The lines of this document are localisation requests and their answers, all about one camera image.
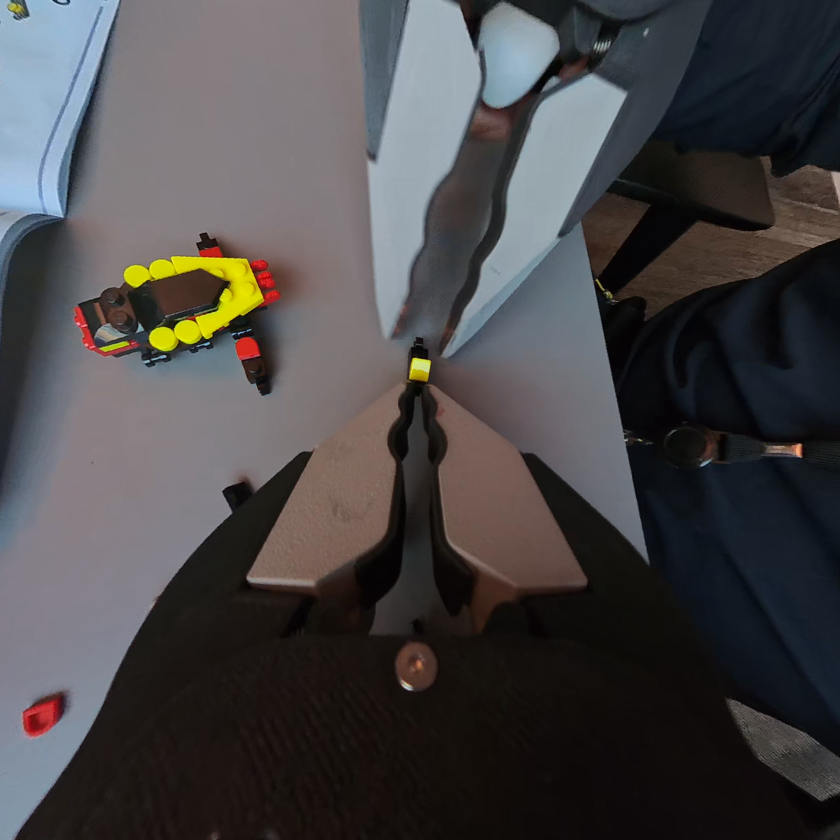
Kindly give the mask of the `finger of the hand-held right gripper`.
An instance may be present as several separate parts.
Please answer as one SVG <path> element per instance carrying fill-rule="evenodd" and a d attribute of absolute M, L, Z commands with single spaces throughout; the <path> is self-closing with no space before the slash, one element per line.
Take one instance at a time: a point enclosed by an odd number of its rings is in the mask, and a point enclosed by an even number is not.
<path fill-rule="evenodd" d="M 489 105 L 523 97 L 560 51 L 556 24 L 498 2 L 469 33 L 458 2 L 360 2 L 374 299 L 401 329 L 428 207 L 451 172 L 490 75 Z"/>
<path fill-rule="evenodd" d="M 656 2 L 627 89 L 600 75 L 550 82 L 521 113 L 493 188 L 490 221 L 441 338 L 466 344 L 577 225 L 652 136 L 711 2 Z"/>

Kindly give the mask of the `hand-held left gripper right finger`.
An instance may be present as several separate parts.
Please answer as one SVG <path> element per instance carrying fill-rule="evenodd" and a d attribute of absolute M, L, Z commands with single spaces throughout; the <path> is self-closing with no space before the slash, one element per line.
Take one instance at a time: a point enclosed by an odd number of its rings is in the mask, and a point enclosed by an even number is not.
<path fill-rule="evenodd" d="M 520 450 L 434 385 L 421 394 L 434 580 L 482 632 L 501 605 L 583 592 L 587 577 Z"/>

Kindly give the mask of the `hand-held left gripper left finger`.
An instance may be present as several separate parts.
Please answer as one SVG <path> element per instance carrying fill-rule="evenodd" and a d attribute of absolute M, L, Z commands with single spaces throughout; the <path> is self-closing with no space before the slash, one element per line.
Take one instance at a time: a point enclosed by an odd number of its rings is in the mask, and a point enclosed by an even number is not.
<path fill-rule="evenodd" d="M 247 582 L 348 609 L 382 599 L 402 568 L 410 426 L 400 383 L 315 447 Z"/>

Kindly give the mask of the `person's right forearm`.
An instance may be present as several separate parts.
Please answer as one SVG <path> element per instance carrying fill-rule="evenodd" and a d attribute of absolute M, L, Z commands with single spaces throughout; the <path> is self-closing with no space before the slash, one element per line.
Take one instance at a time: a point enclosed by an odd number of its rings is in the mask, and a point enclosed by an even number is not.
<path fill-rule="evenodd" d="M 653 137 L 838 172 L 839 2 L 713 2 Z"/>

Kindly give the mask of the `yellow black red lego model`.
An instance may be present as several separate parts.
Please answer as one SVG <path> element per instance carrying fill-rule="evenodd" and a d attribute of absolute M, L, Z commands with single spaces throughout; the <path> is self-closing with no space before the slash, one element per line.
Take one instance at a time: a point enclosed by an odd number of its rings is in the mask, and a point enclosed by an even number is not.
<path fill-rule="evenodd" d="M 128 266 L 121 285 L 76 305 L 73 321 L 82 344 L 104 359 L 134 354 L 152 369 L 180 354 L 211 350 L 226 334 L 248 383 L 267 396 L 270 368 L 253 316 L 280 299 L 269 265 L 226 256 L 207 233 L 201 233 L 196 252 Z"/>

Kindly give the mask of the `small red lego piece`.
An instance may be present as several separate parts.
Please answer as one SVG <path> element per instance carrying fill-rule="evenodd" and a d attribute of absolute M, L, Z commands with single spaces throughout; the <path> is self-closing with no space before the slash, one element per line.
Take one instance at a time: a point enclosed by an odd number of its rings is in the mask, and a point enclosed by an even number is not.
<path fill-rule="evenodd" d="M 67 708 L 65 691 L 42 696 L 21 712 L 24 735 L 37 739 L 47 734 L 63 718 Z"/>

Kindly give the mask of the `lego instruction booklet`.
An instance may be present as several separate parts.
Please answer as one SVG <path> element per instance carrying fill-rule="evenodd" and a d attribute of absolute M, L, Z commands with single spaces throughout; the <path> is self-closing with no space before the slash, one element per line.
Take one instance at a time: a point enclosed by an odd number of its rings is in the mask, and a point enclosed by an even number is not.
<path fill-rule="evenodd" d="M 1 2 L 1 302 L 17 247 L 66 218 L 70 168 L 120 1 Z"/>

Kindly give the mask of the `black chair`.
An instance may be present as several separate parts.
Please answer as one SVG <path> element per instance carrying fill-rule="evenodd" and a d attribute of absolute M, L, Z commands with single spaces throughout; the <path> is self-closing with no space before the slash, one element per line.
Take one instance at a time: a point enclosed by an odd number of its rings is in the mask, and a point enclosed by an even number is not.
<path fill-rule="evenodd" d="M 648 141 L 607 189 L 647 210 L 601 271 L 613 297 L 664 254 L 694 224 L 744 232 L 775 224 L 760 159 L 722 152 L 680 153 L 672 143 Z"/>

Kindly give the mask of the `person's dark blue pants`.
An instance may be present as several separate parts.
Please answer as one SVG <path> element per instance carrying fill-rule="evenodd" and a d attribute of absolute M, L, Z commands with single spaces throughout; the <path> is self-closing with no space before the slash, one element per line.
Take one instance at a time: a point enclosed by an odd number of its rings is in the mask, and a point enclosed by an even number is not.
<path fill-rule="evenodd" d="M 839 243 L 683 297 L 613 363 L 651 564 L 736 697 L 839 744 L 838 468 L 793 455 L 669 465 L 680 427 L 767 445 L 838 444 Z"/>

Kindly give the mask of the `grey fabric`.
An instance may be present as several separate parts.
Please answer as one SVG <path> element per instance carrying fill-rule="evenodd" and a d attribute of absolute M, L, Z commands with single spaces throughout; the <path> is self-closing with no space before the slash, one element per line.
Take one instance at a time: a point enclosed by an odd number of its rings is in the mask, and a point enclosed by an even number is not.
<path fill-rule="evenodd" d="M 727 699 L 733 720 L 755 757 L 820 803 L 839 795 L 839 758 L 800 729 Z"/>

